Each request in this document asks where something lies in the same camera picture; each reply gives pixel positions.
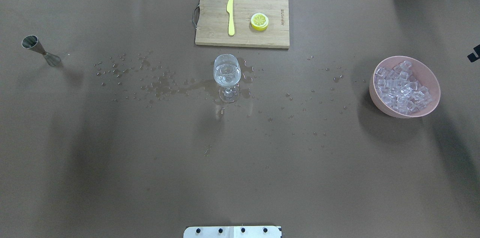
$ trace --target cutting board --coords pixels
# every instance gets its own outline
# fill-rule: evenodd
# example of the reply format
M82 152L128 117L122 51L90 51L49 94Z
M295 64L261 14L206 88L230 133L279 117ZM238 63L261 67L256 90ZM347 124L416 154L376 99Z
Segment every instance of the cutting board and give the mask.
M233 0L235 35L228 35L228 0L200 0L195 44L234 47L290 47L288 0ZM264 13L268 28L257 31L250 25L255 13Z

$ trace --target plastic container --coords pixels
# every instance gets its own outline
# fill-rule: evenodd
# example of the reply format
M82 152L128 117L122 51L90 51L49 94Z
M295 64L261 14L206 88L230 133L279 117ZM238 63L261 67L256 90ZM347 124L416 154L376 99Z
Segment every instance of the plastic container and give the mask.
M392 69L394 66L400 64L405 60L412 63L412 67L410 68L410 70L412 70L413 76L417 78L421 85L428 88L433 100L427 105L427 108L419 112L413 113L412 115L404 115L392 110L382 101L374 86L375 72L379 67ZM377 65L373 72L374 73L372 74L372 78L370 79L370 97L372 98L375 106L377 106L377 108L379 108L382 112L397 118L415 118L425 116L434 111L435 108L437 108L440 101L440 85L438 83L437 77L435 77L435 74L422 62L415 60L411 57L392 56L380 62L380 64Z

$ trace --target white bracket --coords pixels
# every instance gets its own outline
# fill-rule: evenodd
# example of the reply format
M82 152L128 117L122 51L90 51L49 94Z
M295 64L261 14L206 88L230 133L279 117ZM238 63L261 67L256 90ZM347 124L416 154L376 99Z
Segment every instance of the white bracket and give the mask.
M281 226L194 226L183 238L282 238Z

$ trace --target lemon half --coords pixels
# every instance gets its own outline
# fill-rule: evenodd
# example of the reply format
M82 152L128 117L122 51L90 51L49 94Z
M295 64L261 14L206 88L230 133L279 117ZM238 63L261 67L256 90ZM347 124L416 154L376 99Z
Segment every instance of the lemon half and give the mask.
M264 31L269 26L269 18L263 13L255 13L250 19L250 24L257 31Z

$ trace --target knife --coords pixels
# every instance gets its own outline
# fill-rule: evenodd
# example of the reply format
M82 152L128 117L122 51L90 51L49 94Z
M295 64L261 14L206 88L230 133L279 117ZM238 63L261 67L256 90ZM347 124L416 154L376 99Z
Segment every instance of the knife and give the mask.
M228 12L228 35L235 35L235 26L233 25L233 0L228 0L226 11Z

